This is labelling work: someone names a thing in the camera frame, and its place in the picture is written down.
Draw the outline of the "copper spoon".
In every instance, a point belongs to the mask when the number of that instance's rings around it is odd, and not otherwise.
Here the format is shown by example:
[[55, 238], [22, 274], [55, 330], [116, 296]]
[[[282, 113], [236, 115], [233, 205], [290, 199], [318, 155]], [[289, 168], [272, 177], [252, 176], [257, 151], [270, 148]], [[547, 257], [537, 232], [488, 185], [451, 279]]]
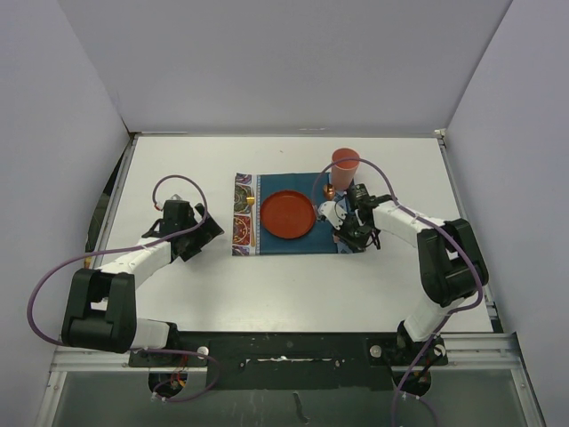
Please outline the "copper spoon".
[[338, 245], [340, 238], [337, 232], [341, 230], [345, 218], [345, 213], [341, 207], [341, 198], [337, 195], [331, 183], [325, 184], [324, 195], [326, 201], [321, 205], [321, 214], [331, 224], [333, 228], [333, 242]]

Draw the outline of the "pink plastic cup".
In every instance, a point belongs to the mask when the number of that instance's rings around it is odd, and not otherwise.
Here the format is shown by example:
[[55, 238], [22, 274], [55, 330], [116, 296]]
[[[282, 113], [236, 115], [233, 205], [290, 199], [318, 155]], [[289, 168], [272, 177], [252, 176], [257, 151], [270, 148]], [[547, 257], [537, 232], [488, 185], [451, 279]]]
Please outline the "pink plastic cup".
[[359, 155], [350, 148], [336, 149], [332, 154], [331, 184], [336, 191], [346, 190], [359, 167]]

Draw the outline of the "red round plate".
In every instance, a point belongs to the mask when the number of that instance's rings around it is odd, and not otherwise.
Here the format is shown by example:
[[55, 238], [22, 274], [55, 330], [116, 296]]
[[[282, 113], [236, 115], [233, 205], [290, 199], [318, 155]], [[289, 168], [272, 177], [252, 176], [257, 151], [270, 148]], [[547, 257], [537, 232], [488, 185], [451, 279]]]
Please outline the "red round plate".
[[296, 239], [312, 230], [316, 215], [307, 196], [285, 189], [271, 194], [261, 203], [260, 223], [277, 238]]

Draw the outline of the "copper fork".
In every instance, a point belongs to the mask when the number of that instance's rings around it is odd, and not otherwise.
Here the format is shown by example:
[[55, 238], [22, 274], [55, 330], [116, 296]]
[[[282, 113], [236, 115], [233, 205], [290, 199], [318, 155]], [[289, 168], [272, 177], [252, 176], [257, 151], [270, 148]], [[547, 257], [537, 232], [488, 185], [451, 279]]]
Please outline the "copper fork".
[[255, 208], [256, 208], [256, 198], [253, 194], [246, 198], [247, 205], [250, 207], [250, 245], [252, 248], [256, 247], [256, 237], [255, 237]]

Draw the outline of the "blue patterned placemat cloth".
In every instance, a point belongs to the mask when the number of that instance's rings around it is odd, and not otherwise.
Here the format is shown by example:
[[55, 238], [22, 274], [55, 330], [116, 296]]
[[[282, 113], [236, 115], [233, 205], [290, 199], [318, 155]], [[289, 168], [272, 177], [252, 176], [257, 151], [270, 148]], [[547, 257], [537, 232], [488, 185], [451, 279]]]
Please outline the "blue patterned placemat cloth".
[[[333, 242], [332, 227], [326, 222], [316, 222], [312, 230], [301, 238], [282, 239], [267, 232], [260, 224], [260, 205], [271, 194], [285, 189], [311, 195], [318, 183], [316, 201], [323, 203], [323, 187], [330, 181], [326, 174], [319, 179], [316, 173], [250, 174], [237, 173], [234, 186], [233, 230], [231, 252], [234, 256], [276, 254], [352, 254], [339, 253]], [[256, 247], [250, 245], [250, 207], [246, 198], [256, 198], [255, 237]]]

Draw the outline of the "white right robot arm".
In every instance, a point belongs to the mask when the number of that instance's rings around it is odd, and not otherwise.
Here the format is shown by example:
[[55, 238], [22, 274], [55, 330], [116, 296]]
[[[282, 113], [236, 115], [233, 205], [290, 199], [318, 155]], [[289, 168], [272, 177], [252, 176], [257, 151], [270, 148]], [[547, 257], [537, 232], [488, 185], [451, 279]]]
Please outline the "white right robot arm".
[[317, 219], [329, 222], [335, 240], [352, 253], [380, 248], [382, 232], [417, 250], [423, 296], [397, 328], [396, 352], [405, 363], [425, 357], [427, 340], [468, 298], [482, 301], [489, 274], [471, 225], [462, 218], [428, 217], [391, 195], [372, 196], [365, 185], [354, 184], [344, 201], [319, 204]]

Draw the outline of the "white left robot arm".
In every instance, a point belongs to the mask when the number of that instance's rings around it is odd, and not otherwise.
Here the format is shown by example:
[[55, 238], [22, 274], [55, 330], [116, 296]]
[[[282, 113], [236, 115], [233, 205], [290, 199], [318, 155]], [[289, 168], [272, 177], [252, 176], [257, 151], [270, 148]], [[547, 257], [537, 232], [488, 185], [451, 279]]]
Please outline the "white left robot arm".
[[169, 199], [163, 216], [137, 245], [97, 269], [80, 269], [71, 281], [61, 340], [68, 347], [124, 353], [149, 349], [160, 365], [180, 357], [174, 326], [137, 314], [136, 290], [154, 273], [199, 254], [223, 229], [199, 203]]

